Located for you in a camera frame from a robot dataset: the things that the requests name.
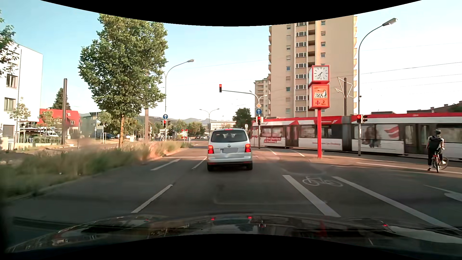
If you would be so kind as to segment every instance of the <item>rear window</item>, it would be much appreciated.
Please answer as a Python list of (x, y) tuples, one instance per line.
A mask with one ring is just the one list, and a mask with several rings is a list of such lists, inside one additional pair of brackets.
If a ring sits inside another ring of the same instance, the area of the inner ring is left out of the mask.
[(247, 135), (243, 130), (221, 130), (212, 133), (211, 142), (245, 142)]

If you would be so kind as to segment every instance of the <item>cyclist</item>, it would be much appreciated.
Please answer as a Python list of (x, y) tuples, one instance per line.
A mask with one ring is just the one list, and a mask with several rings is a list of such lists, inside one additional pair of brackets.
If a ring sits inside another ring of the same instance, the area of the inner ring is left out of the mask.
[(442, 150), (444, 150), (444, 139), (441, 138), (441, 131), (440, 130), (435, 130), (435, 135), (434, 136), (429, 136), (427, 140), (427, 145), (425, 147), (427, 149), (428, 153), (428, 170), (430, 171), (432, 169), (432, 158), (435, 153), (438, 153), (439, 155), (439, 161), (443, 164), (446, 164), (445, 161), (443, 161), (443, 153)]

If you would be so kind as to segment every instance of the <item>license plate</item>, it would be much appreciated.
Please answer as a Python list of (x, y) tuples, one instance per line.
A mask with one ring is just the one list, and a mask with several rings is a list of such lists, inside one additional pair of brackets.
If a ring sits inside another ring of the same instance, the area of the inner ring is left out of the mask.
[(239, 148), (236, 148), (236, 147), (224, 148), (223, 153), (224, 154), (237, 153), (238, 150)]

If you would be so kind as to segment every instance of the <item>red pole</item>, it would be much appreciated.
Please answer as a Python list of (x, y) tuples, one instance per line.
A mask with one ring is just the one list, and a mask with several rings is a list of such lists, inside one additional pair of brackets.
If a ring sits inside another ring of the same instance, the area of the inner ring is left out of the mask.
[(318, 126), (318, 159), (322, 158), (322, 132), (321, 132), (321, 109), (318, 109), (318, 118), (317, 118), (317, 126)]

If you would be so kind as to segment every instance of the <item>red and white tram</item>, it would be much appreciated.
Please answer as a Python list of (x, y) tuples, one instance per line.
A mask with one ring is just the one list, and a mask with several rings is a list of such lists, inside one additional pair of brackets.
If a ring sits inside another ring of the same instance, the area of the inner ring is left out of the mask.
[[(317, 149), (317, 119), (264, 119), (260, 146)], [(428, 136), (441, 130), (444, 156), (462, 158), (462, 112), (373, 114), (361, 125), (361, 151), (397, 155), (426, 154)], [(250, 142), (258, 146), (258, 124), (252, 125)], [(322, 117), (322, 149), (358, 150), (356, 116)]]

